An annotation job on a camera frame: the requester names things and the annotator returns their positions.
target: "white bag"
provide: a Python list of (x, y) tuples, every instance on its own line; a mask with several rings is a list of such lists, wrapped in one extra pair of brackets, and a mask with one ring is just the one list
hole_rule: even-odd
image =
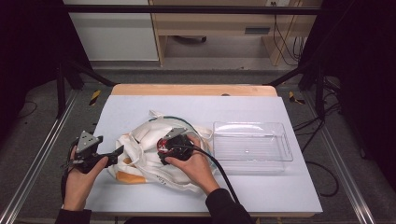
[[(174, 128), (186, 128), (186, 134), (195, 134), (200, 139), (201, 145), (198, 147), (213, 154), (207, 143), (212, 136), (212, 131), (192, 127), (184, 119), (163, 116), (153, 111), (150, 113), (156, 118), (143, 123), (119, 138), (116, 148), (124, 146), (124, 151), (119, 155), (118, 163), (109, 166), (107, 170), (123, 183), (158, 182), (172, 189), (200, 191), (200, 188), (192, 183), (181, 170), (171, 164), (162, 164), (157, 154), (157, 142)], [(214, 174), (216, 166), (211, 160), (209, 162)]]

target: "person's left hand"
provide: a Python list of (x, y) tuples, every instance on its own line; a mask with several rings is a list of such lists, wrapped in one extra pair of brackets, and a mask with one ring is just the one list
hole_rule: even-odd
[[(75, 152), (76, 147), (73, 148), (70, 158), (74, 158)], [(91, 192), (93, 182), (99, 173), (105, 168), (107, 160), (108, 157), (103, 157), (87, 174), (83, 174), (76, 168), (73, 168), (70, 171), (66, 181), (66, 193), (64, 197), (63, 210), (84, 210), (85, 202)]]

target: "hand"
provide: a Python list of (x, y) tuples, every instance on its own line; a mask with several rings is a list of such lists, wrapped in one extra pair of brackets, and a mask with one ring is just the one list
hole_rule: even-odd
[[(74, 158), (75, 152), (76, 147), (73, 148), (70, 158)], [(84, 210), (85, 202), (91, 192), (93, 182), (95, 181), (99, 173), (105, 168), (107, 160), (108, 157), (103, 157), (87, 174), (83, 174), (76, 168), (73, 168), (70, 171), (66, 181), (64, 210)]]
[[(189, 138), (195, 146), (200, 146), (199, 139), (191, 136)], [(212, 175), (209, 162), (203, 153), (194, 150), (187, 161), (180, 161), (174, 157), (166, 157), (165, 160), (182, 170), (206, 195), (219, 189), (219, 184)]]

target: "clear plastic container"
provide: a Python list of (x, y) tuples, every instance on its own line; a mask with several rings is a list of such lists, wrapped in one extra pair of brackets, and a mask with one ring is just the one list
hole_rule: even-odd
[(214, 156), (228, 175), (283, 172), (292, 161), (282, 123), (215, 122)]

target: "black sleeve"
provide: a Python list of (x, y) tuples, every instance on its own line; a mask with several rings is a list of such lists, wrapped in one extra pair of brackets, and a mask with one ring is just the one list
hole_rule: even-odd
[(89, 224), (91, 219), (91, 210), (81, 212), (71, 212), (61, 209), (56, 217), (55, 224)]
[(227, 189), (216, 189), (206, 199), (206, 206), (214, 224), (254, 223), (244, 206), (235, 203)]

